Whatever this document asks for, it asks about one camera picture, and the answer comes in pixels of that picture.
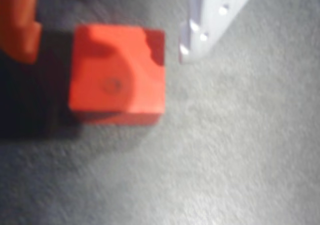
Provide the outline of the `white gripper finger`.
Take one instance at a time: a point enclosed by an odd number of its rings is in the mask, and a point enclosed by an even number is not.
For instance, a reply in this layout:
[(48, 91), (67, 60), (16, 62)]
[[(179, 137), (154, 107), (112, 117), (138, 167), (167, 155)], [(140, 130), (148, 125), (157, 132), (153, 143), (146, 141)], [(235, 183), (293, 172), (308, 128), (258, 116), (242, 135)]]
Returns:
[(248, 1), (188, 0), (186, 19), (180, 25), (180, 62), (195, 63), (204, 58)]

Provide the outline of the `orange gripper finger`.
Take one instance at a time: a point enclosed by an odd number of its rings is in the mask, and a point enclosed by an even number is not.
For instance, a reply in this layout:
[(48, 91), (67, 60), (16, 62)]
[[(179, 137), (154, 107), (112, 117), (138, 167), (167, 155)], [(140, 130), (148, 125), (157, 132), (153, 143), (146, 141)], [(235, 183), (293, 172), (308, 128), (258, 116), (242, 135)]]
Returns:
[(38, 0), (0, 0), (0, 49), (13, 60), (37, 60), (42, 24), (36, 21)]

